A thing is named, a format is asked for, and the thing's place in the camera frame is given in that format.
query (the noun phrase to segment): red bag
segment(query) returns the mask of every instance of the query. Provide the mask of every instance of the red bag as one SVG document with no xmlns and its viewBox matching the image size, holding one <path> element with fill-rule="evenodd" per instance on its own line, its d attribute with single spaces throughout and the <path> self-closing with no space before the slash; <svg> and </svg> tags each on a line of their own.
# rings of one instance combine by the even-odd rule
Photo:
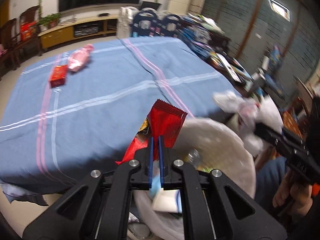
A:
<svg viewBox="0 0 320 240">
<path fill-rule="evenodd" d="M 51 88 L 64 85 L 67 78 L 68 65 L 57 66 L 50 77 Z"/>
<path fill-rule="evenodd" d="M 155 102 L 150 113 L 148 114 L 148 121 L 150 123 L 152 136 L 154 138 L 154 160 L 158 159 L 158 137 L 163 135 L 164 146 L 172 148 L 186 116 L 186 112 L 169 105 L 164 101 L 158 99 Z M 146 148 L 147 146 L 148 140 L 141 142 L 135 137 L 130 146 L 127 148 L 122 161 L 116 163 L 121 164 L 122 162 L 132 160 L 137 150 Z"/>
</svg>

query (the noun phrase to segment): red plastic bag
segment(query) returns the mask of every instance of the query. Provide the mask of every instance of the red plastic bag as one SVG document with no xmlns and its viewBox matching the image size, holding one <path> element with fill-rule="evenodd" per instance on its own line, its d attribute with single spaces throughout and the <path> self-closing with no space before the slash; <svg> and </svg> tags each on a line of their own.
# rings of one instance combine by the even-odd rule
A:
<svg viewBox="0 0 320 240">
<path fill-rule="evenodd" d="M 125 151 L 124 157 L 122 161 L 116 162 L 116 164 L 120 165 L 121 163 L 128 162 L 134 158 L 134 154 L 137 150 L 146 148 L 148 146 L 148 140 L 141 142 L 137 137 L 133 139 L 127 150 Z"/>
<path fill-rule="evenodd" d="M 148 121 L 150 123 L 152 132 L 151 135 L 154 138 L 154 160 L 158 159 L 158 137 L 163 135 L 164 146 L 172 148 L 186 116 L 186 112 L 169 105 L 162 100 L 158 99 L 155 102 L 150 113 L 148 114 Z M 116 163 L 121 164 L 122 162 L 132 160 L 136 150 L 146 148 L 147 146 L 148 140 L 140 142 L 139 139 L 135 137 L 130 146 L 127 148 L 122 161 Z"/>
</svg>

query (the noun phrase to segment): white plastic bag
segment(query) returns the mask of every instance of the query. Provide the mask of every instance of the white plastic bag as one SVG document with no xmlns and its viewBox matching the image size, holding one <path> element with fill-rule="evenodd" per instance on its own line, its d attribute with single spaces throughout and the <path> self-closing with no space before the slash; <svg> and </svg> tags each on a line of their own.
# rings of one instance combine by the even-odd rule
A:
<svg viewBox="0 0 320 240">
<path fill-rule="evenodd" d="M 278 133 L 282 133 L 283 122 L 276 104 L 270 96 L 266 96 L 260 103 L 256 122 L 262 122 Z"/>
<path fill-rule="evenodd" d="M 244 102 L 244 99 L 236 96 L 232 91 L 226 91 L 214 93 L 213 101 L 226 113 L 236 113 L 238 106 Z"/>
<path fill-rule="evenodd" d="M 254 157 L 262 154 L 270 144 L 253 132 L 255 124 L 262 122 L 278 133 L 281 133 L 283 122 L 276 104 L 270 96 L 262 98 L 260 108 L 252 98 L 241 98 L 231 91 L 214 93 L 213 101 L 225 112 L 238 113 L 243 123 L 239 127 L 239 136 L 244 148 Z"/>
</svg>

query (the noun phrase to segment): tv cabinet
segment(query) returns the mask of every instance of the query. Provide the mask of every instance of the tv cabinet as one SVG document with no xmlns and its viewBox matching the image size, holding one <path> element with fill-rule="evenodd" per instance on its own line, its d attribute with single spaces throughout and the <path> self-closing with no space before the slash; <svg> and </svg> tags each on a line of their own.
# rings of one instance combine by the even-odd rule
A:
<svg viewBox="0 0 320 240">
<path fill-rule="evenodd" d="M 77 19 L 74 23 L 68 23 L 62 26 L 56 26 L 52 29 L 43 31 L 38 34 L 39 39 L 41 40 L 41 45 L 44 50 L 47 50 L 50 47 L 53 47 L 58 44 L 62 44 L 67 41 L 74 41 L 84 37 L 91 37 L 97 35 L 104 35 L 110 33 L 116 33 L 118 15 L 109 15 L 104 17 L 88 17 Z M 90 26 L 90 23 L 101 24 L 101 28 L 97 33 L 75 36 L 75 30 L 79 30 L 79 27 L 83 25 Z"/>
</svg>

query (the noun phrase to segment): window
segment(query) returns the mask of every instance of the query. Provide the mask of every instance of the window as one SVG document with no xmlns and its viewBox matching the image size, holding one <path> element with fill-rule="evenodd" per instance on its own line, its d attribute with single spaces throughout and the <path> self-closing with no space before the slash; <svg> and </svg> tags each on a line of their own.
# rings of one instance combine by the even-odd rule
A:
<svg viewBox="0 0 320 240">
<path fill-rule="evenodd" d="M 271 9 L 274 12 L 276 12 L 277 14 L 280 14 L 287 21 L 290 21 L 290 12 L 286 7 L 284 7 L 283 5 L 281 5 L 280 3 L 274 0 L 268 0 L 268 1 L 271 6 Z"/>
</svg>

